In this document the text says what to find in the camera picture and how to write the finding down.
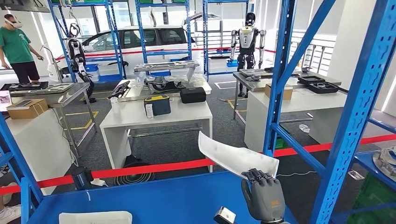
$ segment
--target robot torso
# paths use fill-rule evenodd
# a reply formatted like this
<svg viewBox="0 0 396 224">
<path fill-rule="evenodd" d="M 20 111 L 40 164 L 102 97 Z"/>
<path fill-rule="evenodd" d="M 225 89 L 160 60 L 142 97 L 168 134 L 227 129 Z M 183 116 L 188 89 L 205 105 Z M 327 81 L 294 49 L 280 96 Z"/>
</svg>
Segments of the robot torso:
<svg viewBox="0 0 396 224">
<path fill-rule="evenodd" d="M 244 26 L 239 29 L 239 51 L 243 55 L 251 55 L 255 51 L 258 29 L 253 26 Z"/>
</svg>

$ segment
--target person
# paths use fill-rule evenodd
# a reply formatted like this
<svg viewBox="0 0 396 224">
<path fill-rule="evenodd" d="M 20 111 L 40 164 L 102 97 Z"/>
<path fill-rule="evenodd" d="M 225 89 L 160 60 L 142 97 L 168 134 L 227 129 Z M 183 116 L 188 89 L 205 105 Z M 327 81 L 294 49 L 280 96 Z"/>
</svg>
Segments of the person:
<svg viewBox="0 0 396 224">
<path fill-rule="evenodd" d="M 15 20 L 14 16 L 6 14 L 4 18 L 6 24 L 0 28 L 1 66 L 10 69 L 4 60 L 5 55 L 18 77 L 19 83 L 38 82 L 40 76 L 31 52 L 41 61 L 44 60 L 43 56 L 30 45 L 29 38 L 19 29 L 22 24 Z"/>
<path fill-rule="evenodd" d="M 4 166 L 0 170 L 0 186 L 13 186 L 15 183 L 14 176 L 11 172 L 3 170 Z M 19 217 L 21 217 L 21 205 L 16 206 L 5 206 L 5 204 L 11 201 L 12 194 L 0 195 L 0 224 L 7 224 Z"/>
</svg>

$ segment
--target laptop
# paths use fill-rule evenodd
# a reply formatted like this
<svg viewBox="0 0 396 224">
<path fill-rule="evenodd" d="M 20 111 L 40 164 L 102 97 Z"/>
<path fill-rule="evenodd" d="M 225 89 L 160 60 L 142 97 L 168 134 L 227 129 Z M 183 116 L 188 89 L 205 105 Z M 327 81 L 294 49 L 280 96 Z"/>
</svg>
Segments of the laptop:
<svg viewBox="0 0 396 224">
<path fill-rule="evenodd" d="M 0 91 L 0 112 L 4 119 L 9 117 L 7 107 L 12 105 L 10 91 L 2 90 Z"/>
</svg>

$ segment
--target car window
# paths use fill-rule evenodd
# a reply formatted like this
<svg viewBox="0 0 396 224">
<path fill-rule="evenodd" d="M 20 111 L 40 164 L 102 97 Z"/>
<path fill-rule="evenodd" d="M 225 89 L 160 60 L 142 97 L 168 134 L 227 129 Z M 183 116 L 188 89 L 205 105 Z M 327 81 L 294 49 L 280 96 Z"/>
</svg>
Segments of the car window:
<svg viewBox="0 0 396 224">
<path fill-rule="evenodd" d="M 92 46 L 93 52 L 114 50 L 113 38 L 110 32 L 97 36 L 90 40 L 87 45 Z"/>
<path fill-rule="evenodd" d="M 156 31 L 153 29 L 145 29 L 144 38 L 146 46 L 156 46 Z M 137 48 L 141 46 L 140 33 L 138 30 L 126 30 L 124 32 L 124 48 Z"/>
<path fill-rule="evenodd" d="M 187 43 L 183 28 L 158 29 L 163 45 Z"/>
</svg>

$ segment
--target green t-shirt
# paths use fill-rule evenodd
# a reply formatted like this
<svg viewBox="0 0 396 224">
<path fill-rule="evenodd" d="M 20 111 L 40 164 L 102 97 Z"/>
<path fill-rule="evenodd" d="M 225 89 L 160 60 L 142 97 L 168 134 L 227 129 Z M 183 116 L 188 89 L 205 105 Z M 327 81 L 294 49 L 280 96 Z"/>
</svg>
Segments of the green t-shirt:
<svg viewBox="0 0 396 224">
<path fill-rule="evenodd" d="M 10 64 L 34 61 L 29 44 L 30 40 L 22 30 L 0 28 L 0 46 Z"/>
</svg>

